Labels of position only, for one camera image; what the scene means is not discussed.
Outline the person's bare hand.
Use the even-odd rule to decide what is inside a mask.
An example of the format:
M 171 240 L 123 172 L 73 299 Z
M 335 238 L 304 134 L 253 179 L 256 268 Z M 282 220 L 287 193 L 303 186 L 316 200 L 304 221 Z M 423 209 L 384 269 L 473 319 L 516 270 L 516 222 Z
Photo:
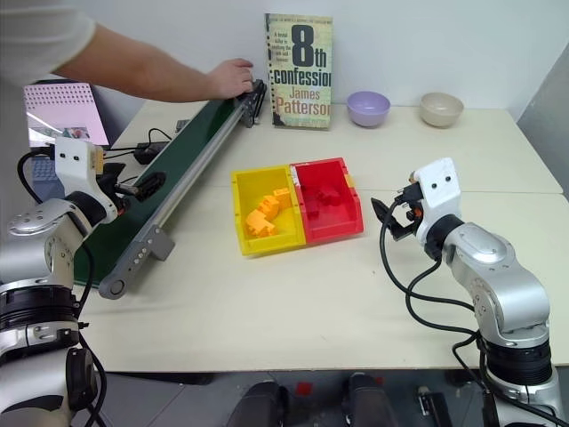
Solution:
M 250 93 L 253 64 L 245 59 L 225 60 L 206 74 L 208 100 L 226 100 Z

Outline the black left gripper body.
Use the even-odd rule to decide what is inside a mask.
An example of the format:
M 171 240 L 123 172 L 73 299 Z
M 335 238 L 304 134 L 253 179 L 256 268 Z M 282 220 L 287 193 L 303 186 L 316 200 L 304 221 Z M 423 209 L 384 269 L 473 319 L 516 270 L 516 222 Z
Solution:
M 118 182 L 116 173 L 103 173 L 100 176 L 100 189 L 113 202 L 118 211 L 128 211 L 131 208 L 131 198 L 135 190 Z

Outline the left gripper ribbed finger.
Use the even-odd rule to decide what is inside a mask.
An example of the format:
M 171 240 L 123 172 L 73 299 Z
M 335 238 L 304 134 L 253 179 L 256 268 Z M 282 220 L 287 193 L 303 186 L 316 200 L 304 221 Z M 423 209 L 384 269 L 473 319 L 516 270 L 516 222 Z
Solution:
M 151 173 L 133 186 L 133 195 L 136 198 L 150 198 L 164 186 L 165 181 L 166 174 L 164 172 Z

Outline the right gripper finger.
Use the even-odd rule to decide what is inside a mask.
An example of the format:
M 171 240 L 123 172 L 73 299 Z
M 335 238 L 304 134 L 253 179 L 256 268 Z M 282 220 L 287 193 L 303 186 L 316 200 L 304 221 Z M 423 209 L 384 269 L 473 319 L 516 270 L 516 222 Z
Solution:
M 395 241 L 399 241 L 408 236 L 416 234 L 417 224 L 412 222 L 406 226 L 401 225 L 399 222 L 392 222 L 390 225 L 390 233 Z
M 371 204 L 373 211 L 381 224 L 390 224 L 391 211 L 390 207 L 385 205 L 381 200 L 372 197 Z

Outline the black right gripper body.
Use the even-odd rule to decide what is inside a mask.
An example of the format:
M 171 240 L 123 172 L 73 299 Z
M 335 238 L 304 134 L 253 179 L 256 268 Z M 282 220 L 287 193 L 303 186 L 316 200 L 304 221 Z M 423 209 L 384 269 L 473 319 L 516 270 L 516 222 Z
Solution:
M 423 219 L 422 199 L 421 185 L 418 182 L 410 183 L 403 187 L 395 197 L 395 201 L 400 206 L 408 205 L 408 211 L 405 215 L 416 227 L 419 226 Z

